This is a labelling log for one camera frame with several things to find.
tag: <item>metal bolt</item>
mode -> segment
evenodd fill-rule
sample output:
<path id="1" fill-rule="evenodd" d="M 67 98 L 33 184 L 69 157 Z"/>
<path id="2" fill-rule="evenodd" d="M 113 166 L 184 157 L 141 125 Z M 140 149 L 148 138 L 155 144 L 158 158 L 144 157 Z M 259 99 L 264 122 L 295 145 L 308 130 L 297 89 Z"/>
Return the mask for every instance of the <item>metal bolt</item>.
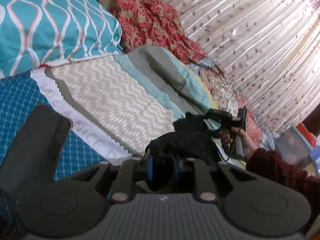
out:
<path id="1" fill-rule="evenodd" d="M 112 195 L 112 198 L 116 201 L 126 201 L 128 199 L 128 195 L 124 192 L 116 192 Z"/>
<path id="2" fill-rule="evenodd" d="M 200 198 L 204 201 L 214 201 L 217 198 L 217 196 L 211 192 L 204 192 L 201 193 Z"/>

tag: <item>red floral blanket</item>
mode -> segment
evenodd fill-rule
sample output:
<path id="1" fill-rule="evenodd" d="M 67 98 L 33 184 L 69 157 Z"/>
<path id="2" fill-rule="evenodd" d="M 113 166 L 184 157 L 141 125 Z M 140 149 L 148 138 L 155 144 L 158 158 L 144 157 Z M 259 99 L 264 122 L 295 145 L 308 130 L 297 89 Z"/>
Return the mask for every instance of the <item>red floral blanket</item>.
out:
<path id="1" fill-rule="evenodd" d="M 130 52 L 148 44 L 162 46 L 184 63 L 206 56 L 202 48 L 184 35 L 177 11 L 160 0 L 99 0 L 122 27 L 121 46 Z"/>

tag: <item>pillow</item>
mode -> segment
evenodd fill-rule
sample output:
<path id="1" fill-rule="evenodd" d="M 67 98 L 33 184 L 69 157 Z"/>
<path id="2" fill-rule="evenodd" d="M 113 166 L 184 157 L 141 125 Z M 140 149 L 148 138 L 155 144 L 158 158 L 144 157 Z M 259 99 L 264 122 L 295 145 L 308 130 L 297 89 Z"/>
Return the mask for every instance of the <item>pillow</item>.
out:
<path id="1" fill-rule="evenodd" d="M 96 0 L 0 0 L 0 77 L 57 59 L 118 54 L 121 34 Z"/>

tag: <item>maroon sleeve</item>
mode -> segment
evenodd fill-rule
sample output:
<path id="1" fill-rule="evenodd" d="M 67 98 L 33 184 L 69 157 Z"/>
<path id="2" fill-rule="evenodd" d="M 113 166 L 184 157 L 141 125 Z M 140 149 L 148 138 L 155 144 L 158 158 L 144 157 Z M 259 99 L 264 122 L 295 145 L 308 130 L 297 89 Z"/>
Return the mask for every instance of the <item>maroon sleeve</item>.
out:
<path id="1" fill-rule="evenodd" d="M 302 193 L 311 206 L 311 217 L 305 230 L 310 228 L 320 214 L 320 178 L 308 177 L 306 171 L 297 169 L 282 160 L 278 152 L 266 151 L 261 148 L 254 152 L 245 168 Z"/>

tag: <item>curtain fold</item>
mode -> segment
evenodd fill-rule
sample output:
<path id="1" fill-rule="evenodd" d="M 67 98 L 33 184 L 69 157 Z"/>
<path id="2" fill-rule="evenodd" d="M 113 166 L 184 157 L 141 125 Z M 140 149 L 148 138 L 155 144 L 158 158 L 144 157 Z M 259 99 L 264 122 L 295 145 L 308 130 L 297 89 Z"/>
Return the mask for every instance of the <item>curtain fold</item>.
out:
<path id="1" fill-rule="evenodd" d="M 320 103 L 320 0 L 162 0 L 271 132 Z"/>

